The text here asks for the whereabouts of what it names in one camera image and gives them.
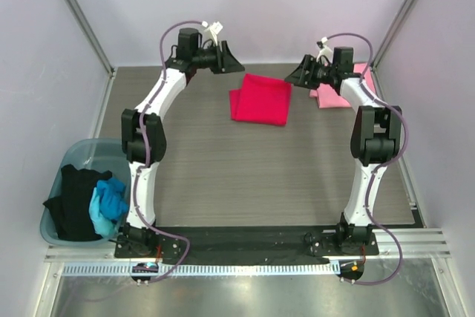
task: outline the teal plastic bin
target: teal plastic bin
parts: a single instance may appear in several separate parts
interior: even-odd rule
[[[131,190],[131,175],[128,161],[122,152],[122,143],[117,139],[86,139],[71,146],[63,157],[61,165],[56,174],[53,187],[48,198],[61,194],[61,168],[66,165],[73,165],[76,169],[93,169],[99,172],[110,171],[114,177],[125,184],[125,201],[129,202]],[[105,243],[106,237],[98,241],[63,241],[58,239],[53,219],[48,209],[43,212],[40,223],[40,232],[51,245],[87,247]]]

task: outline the gray floor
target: gray floor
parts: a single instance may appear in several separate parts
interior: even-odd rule
[[[396,263],[367,261],[362,279],[388,276]],[[149,287],[131,286],[126,277],[62,278],[51,315],[449,317],[433,265],[424,259],[405,260],[398,276],[377,287],[351,286],[332,275],[170,278]]]
[[[295,65],[248,65],[246,72],[283,78]],[[120,68],[101,137],[120,138],[120,116],[153,87],[159,68]],[[293,88],[285,127],[229,119],[229,90],[243,73],[198,72],[168,110],[168,148],[155,189],[162,226],[335,223],[354,176],[349,108],[319,110],[308,90]],[[399,167],[383,177],[375,207],[382,223],[413,223]]]

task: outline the white backdrop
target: white backdrop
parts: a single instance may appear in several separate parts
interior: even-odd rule
[[[0,0],[0,306],[31,317],[43,201],[66,150],[89,137],[108,75],[64,0]]]
[[[418,0],[378,66],[410,128],[406,154],[426,223],[441,227],[475,306],[474,0]]]
[[[376,47],[403,0],[78,0],[113,65],[159,64],[158,42],[170,25],[197,19],[224,25],[223,39],[242,62],[300,62],[315,40],[341,31]],[[176,42],[171,35],[169,46]],[[366,47],[354,41],[357,60]]]

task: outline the cloth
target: cloth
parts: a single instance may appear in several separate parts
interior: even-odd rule
[[[64,241],[96,241],[101,238],[94,231],[89,216],[89,204],[97,181],[112,177],[110,171],[77,170],[73,165],[61,168],[61,194],[46,200],[58,238]]]
[[[94,225],[94,231],[97,234],[104,238],[111,237],[116,232],[116,228],[111,220],[102,215],[100,211],[100,203],[101,197],[97,193],[97,188],[95,188],[92,193],[91,202],[89,203],[89,216]]]
[[[366,66],[365,63],[355,64],[355,72],[361,73]],[[364,80],[371,91],[376,92],[374,88],[371,71],[368,70],[364,74]],[[343,97],[340,97],[330,85],[320,85],[318,89],[311,90],[310,96],[317,98],[319,108],[349,108],[351,105]]]
[[[128,211],[122,199],[125,185],[116,178],[97,181],[96,191],[100,197],[101,214],[109,220],[119,220]]]
[[[284,126],[289,116],[291,94],[290,83],[247,73],[241,89],[229,92],[231,119]]]

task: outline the blue cloth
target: blue cloth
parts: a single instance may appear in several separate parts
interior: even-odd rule
[[[125,185],[116,178],[97,181],[97,194],[100,197],[100,211],[109,220],[119,220],[128,211],[122,199]]]
[[[107,238],[116,233],[116,227],[109,219],[102,215],[99,208],[100,200],[101,197],[97,194],[97,188],[94,188],[91,202],[89,203],[89,217],[92,220],[96,234]]]

